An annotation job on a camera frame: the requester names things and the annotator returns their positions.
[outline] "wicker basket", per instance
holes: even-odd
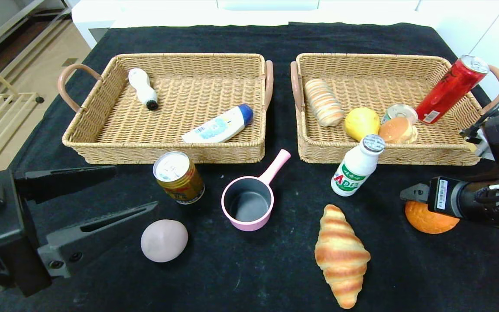
[[[149,111],[127,79],[144,69],[157,90],[159,108]],[[98,79],[82,107],[64,82],[75,69]],[[155,53],[117,55],[99,76],[71,65],[59,77],[59,93],[77,112],[63,144],[90,164],[145,164],[172,150],[195,163],[255,163],[265,155],[265,120],[273,87],[272,62],[256,54]],[[225,143],[187,144],[182,134],[246,103],[253,121]]]
[[[372,108],[381,117],[393,104],[416,107],[451,67],[446,59],[419,55],[303,53],[291,64],[296,104],[298,151],[310,163],[339,163],[357,145],[343,128],[319,126],[301,86],[314,78],[327,82],[345,113]],[[459,131],[471,126],[483,109],[467,93],[435,124],[417,123],[414,144],[387,144],[381,164],[472,166],[479,162]]]

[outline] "bread roll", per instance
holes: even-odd
[[[336,126],[342,121],[344,111],[325,81],[311,79],[305,84],[304,91],[311,111],[321,126]]]
[[[340,208],[327,205],[315,245],[315,260],[342,308],[355,305],[370,259],[371,255],[355,236]]]
[[[380,126],[379,136],[386,143],[413,143],[418,134],[417,128],[406,117],[396,117]]]

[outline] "black cable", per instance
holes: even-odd
[[[483,122],[485,122],[485,120],[487,118],[489,118],[495,112],[497,112],[498,109],[499,109],[499,102],[496,105],[494,105],[491,109],[489,109],[488,112],[485,112],[484,115],[482,115],[481,118],[479,118],[479,120],[477,120],[477,122],[475,122],[472,126],[467,128],[467,130],[465,130],[463,132],[466,133],[467,136],[469,136],[469,137],[477,136],[477,131],[479,131],[479,128],[481,128],[481,126],[483,125]]]

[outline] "barcode label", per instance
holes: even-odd
[[[436,112],[434,110],[432,110],[430,113],[428,113],[428,115],[426,115],[426,117],[424,117],[423,121],[426,122],[426,123],[430,123],[434,120],[434,118],[436,118],[438,115],[440,115],[440,112]]]
[[[436,209],[446,209],[446,193],[448,191],[448,181],[440,180],[438,182],[438,199],[436,201]]]

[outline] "gold can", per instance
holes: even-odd
[[[204,195],[205,184],[194,162],[183,152],[168,152],[153,165],[153,175],[165,193],[177,203],[195,203]]]

